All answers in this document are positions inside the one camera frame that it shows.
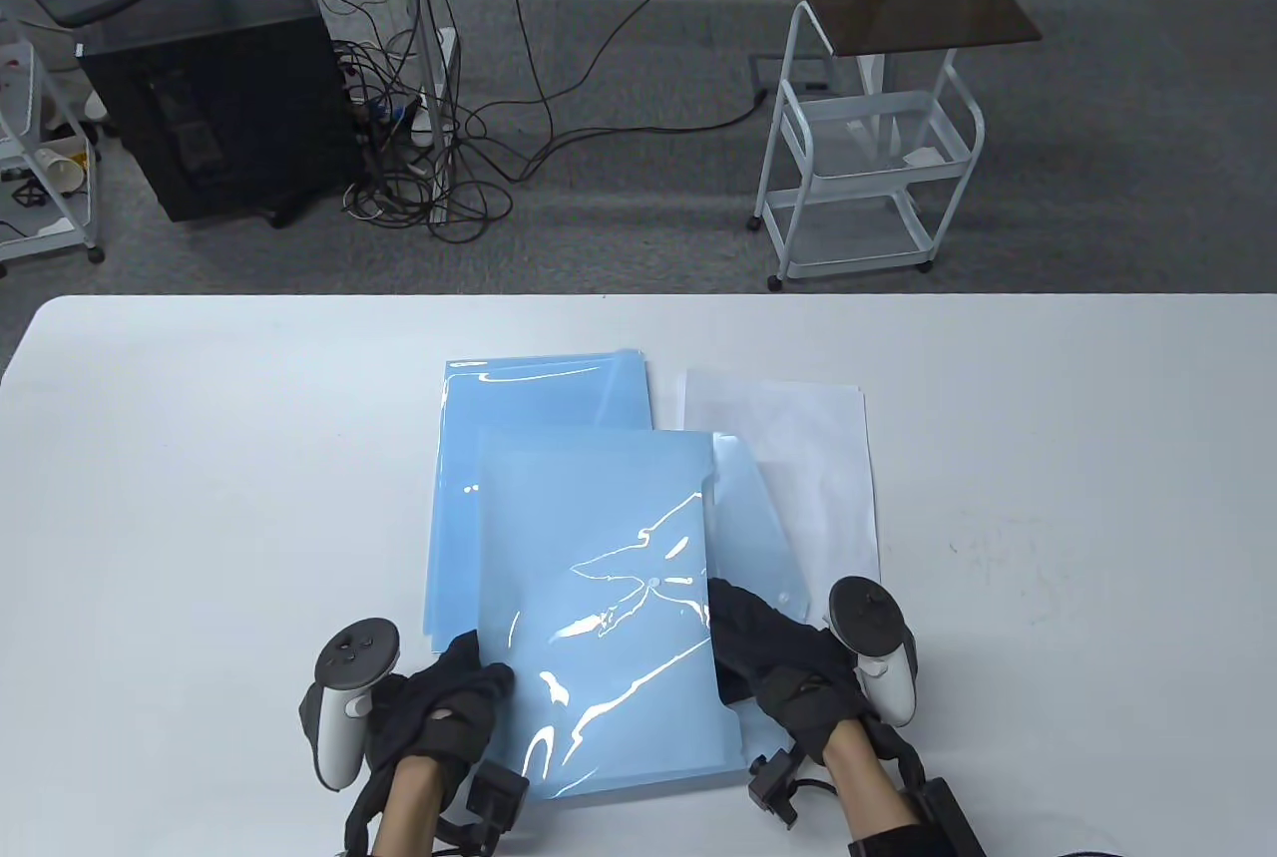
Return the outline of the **person's right hand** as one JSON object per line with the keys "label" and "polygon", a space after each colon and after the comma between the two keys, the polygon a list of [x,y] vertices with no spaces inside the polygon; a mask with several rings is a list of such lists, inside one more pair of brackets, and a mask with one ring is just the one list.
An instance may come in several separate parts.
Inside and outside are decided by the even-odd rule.
{"label": "person's right hand", "polygon": [[722,702],[753,699],[816,764],[836,725],[870,714],[850,651],[829,630],[707,579],[707,628]]}

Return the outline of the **person's left hand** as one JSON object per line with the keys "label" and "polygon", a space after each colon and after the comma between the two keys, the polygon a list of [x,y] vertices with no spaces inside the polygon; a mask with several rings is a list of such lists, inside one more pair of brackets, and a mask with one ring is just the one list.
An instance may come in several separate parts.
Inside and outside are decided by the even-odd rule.
{"label": "person's left hand", "polygon": [[391,673],[373,691],[365,747],[372,774],[392,775],[406,757],[432,757],[451,800],[484,756],[512,692],[515,671],[483,662],[476,631],[452,639],[410,677]]}

